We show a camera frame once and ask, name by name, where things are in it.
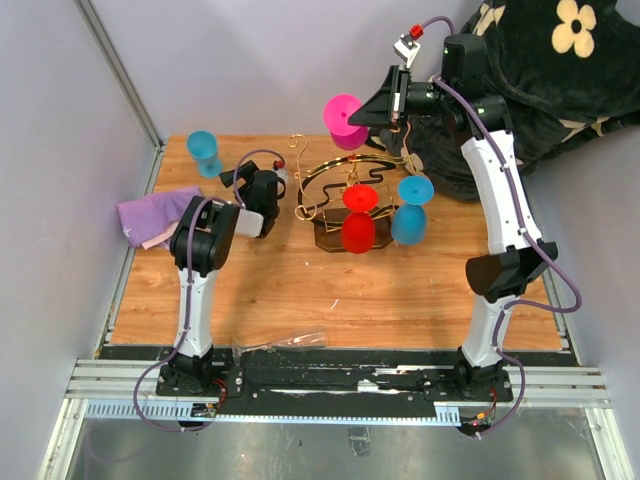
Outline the magenta wine glass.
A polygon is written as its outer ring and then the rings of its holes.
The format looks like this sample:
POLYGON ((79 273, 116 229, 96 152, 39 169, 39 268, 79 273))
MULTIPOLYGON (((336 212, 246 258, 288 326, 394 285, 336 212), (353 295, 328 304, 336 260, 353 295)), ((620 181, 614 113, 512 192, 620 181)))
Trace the magenta wine glass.
POLYGON ((324 107, 323 122, 334 144, 342 150, 357 150, 367 140, 366 127, 349 123, 350 116, 361 106, 362 102, 357 97, 339 94, 332 97, 324 107))

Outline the gold wire wine glass rack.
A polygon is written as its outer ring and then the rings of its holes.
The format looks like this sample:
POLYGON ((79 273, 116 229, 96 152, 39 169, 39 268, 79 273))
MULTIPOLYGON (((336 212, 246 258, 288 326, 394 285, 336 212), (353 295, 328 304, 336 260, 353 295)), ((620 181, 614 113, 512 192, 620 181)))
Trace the gold wire wine glass rack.
POLYGON ((329 253, 364 254, 392 242, 421 243, 428 229, 424 205, 434 188, 418 173, 416 158, 405 150, 398 157, 358 154, 368 137, 366 127, 338 120, 328 122, 327 128, 347 155, 295 173, 295 216, 314 226, 315 245, 329 253), (346 179, 324 185, 324 198, 312 199, 307 192, 312 181, 340 167, 346 169, 346 179))

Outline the purple cloth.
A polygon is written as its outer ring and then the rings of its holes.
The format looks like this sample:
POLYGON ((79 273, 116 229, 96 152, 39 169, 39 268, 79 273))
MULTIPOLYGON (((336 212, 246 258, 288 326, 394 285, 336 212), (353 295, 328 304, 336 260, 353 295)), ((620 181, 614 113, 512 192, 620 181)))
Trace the purple cloth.
POLYGON ((148 249, 165 243, 171 236, 169 228, 181 219, 191 200, 201 195, 199 187, 189 186, 118 202, 116 209, 129 245, 148 249))

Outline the clear wine glass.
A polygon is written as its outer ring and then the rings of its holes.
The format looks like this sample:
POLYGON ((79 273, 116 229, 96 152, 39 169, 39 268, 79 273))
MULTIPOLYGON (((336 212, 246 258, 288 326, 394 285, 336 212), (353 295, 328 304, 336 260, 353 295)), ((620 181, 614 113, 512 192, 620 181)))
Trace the clear wine glass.
POLYGON ((235 366, 240 366, 246 354, 256 351, 275 352, 277 350, 306 352, 325 348, 326 331, 322 326, 314 326, 285 335, 282 338, 254 345, 241 345, 236 339, 232 341, 231 351, 235 366))

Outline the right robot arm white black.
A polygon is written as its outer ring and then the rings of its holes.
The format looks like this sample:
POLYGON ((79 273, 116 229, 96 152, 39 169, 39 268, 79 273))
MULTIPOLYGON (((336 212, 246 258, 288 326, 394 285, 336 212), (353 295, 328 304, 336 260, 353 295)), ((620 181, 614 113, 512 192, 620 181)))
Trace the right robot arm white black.
POLYGON ((450 377, 466 400, 491 390, 509 401, 502 350, 513 308, 527 286, 558 256, 530 211, 514 153, 511 117, 503 97, 488 86, 487 48, 474 34, 445 38, 439 76, 415 82, 410 66, 420 49, 418 37, 404 33, 394 50, 402 64, 390 67, 380 89, 348 122, 355 126, 399 128, 414 115, 440 115, 468 164, 483 208, 488 252, 471 258, 466 278, 475 294, 469 332, 458 350, 450 377))

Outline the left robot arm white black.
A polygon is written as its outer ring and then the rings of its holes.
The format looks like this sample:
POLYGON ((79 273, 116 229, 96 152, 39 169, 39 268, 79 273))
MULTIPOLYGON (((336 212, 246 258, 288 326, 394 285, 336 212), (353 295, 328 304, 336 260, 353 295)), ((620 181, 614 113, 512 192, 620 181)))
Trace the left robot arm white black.
POLYGON ((215 283, 234 237, 264 238, 280 213, 286 193, 286 170, 276 161, 269 170, 248 161, 222 174, 223 185, 238 187, 238 205, 195 196, 171 236, 169 250, 180 279, 180 326, 174 347, 160 369, 160 396, 205 396, 227 379, 241 378, 219 366, 211 333, 215 283))

